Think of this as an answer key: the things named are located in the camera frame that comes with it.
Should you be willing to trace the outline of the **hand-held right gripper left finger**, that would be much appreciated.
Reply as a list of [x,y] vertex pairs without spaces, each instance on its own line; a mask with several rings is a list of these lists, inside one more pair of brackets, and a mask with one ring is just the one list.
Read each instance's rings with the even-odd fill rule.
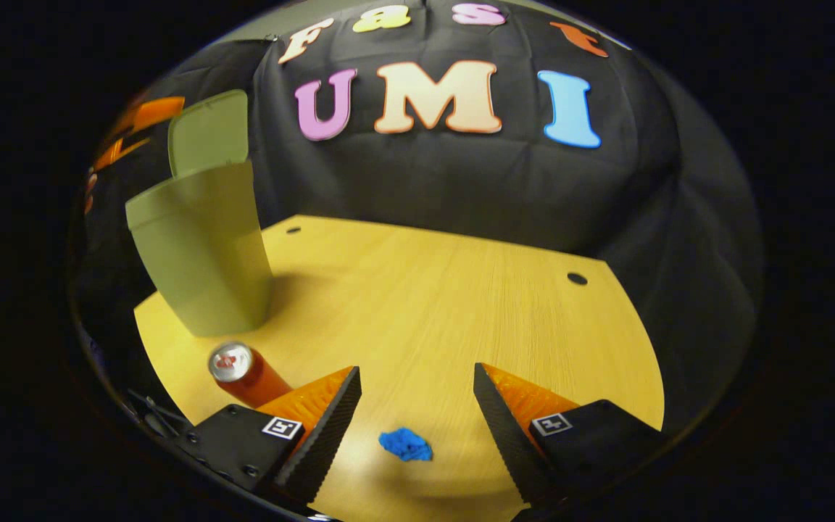
[[314,502],[361,397],[350,366],[257,409],[230,404],[176,436],[203,469],[259,497]]

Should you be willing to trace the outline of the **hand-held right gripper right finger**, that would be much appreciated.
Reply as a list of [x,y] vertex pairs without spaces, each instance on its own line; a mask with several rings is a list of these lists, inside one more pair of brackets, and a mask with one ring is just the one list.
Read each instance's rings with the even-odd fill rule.
[[580,405],[494,365],[474,367],[473,392],[513,484],[529,509],[554,513],[646,465],[664,433],[607,399]]

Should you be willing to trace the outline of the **blue paper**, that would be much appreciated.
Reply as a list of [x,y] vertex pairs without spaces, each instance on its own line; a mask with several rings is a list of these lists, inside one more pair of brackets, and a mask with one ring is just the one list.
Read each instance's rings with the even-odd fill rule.
[[403,462],[411,462],[411,460],[428,462],[433,457],[427,440],[408,428],[402,427],[395,431],[383,432],[378,437],[378,443],[382,449],[394,454]]

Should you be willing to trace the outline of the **red pop can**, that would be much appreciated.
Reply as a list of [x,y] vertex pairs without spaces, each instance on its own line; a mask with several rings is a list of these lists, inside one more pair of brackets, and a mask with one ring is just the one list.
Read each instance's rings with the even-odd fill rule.
[[207,368],[219,389],[248,407],[259,407],[293,390],[264,357],[241,341],[212,350]]

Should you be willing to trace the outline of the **green desktop garbage bin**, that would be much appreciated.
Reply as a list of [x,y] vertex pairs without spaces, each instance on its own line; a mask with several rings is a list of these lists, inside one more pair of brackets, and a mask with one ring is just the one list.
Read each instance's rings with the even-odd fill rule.
[[272,290],[249,158],[249,97],[203,99],[167,131],[171,178],[130,198],[127,227],[156,290],[190,334],[243,333]]

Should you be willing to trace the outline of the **wooden desktop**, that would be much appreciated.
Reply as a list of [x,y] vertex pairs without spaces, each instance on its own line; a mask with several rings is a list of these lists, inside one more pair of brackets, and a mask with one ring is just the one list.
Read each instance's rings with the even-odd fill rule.
[[[302,386],[359,367],[362,394],[312,508],[342,522],[510,522],[519,492],[473,393],[476,363],[654,428],[649,335],[603,261],[507,242],[296,215],[262,232],[270,314],[236,340]],[[378,443],[408,428],[432,460]]]

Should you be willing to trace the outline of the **black backdrop cloth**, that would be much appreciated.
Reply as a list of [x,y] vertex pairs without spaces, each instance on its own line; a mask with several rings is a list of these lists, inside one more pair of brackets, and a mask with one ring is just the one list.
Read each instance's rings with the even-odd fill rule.
[[[722,399],[763,287],[755,198],[715,121],[661,66],[610,34],[500,0],[377,0],[278,23],[258,17],[169,70],[131,104],[249,96],[259,224],[365,220],[515,242],[605,261],[646,327],[680,431]],[[278,34],[278,42],[265,42]],[[415,123],[377,133],[382,66],[432,80],[462,60],[496,66],[502,127]],[[121,389],[171,397],[146,369],[133,310],[154,285],[125,204],[171,178],[169,120],[90,169],[70,290]]]

